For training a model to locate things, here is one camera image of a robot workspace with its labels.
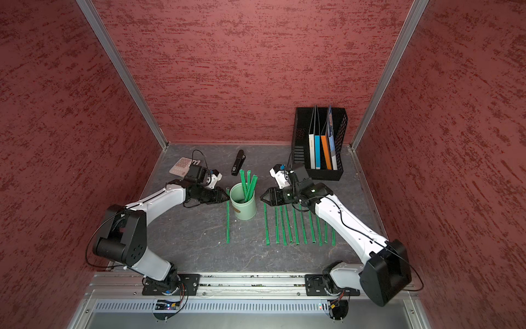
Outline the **pale green storage cup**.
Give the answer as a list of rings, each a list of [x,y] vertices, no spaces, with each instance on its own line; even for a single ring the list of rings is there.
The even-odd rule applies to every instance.
[[[255,217],[256,209],[256,194],[253,193],[248,201],[245,201],[242,183],[234,185],[230,191],[231,204],[234,207],[234,215],[237,219],[248,221]]]

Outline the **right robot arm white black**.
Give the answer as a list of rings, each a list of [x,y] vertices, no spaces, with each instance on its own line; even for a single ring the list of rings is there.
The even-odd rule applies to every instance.
[[[355,289],[383,307],[412,282],[404,244],[371,230],[323,183],[302,190],[271,187],[260,199],[270,206],[301,205],[330,225],[357,254],[361,267],[335,262],[323,270],[324,288],[330,295]]]

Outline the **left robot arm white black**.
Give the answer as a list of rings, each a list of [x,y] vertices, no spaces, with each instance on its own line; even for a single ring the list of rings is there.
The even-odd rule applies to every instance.
[[[147,229],[168,210],[179,205],[186,208],[192,200],[198,206],[228,201],[226,191],[216,186],[221,179],[219,171],[192,164],[184,178],[166,183],[158,192],[125,206],[109,207],[93,234],[93,254],[142,275],[145,295],[188,296],[188,286],[175,265],[149,249]]]

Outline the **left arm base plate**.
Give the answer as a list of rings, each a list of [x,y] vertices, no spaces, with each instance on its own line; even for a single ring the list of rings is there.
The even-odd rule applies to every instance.
[[[151,278],[143,278],[142,295],[143,296],[195,296],[200,284],[201,275],[199,274],[176,274],[168,276],[173,279],[168,283],[165,281],[156,281]]]

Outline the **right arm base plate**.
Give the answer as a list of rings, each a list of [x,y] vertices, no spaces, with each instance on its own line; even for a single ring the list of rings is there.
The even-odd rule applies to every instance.
[[[329,276],[325,276],[322,274],[306,274],[305,290],[307,296],[360,296],[359,290],[352,288],[337,287]]]

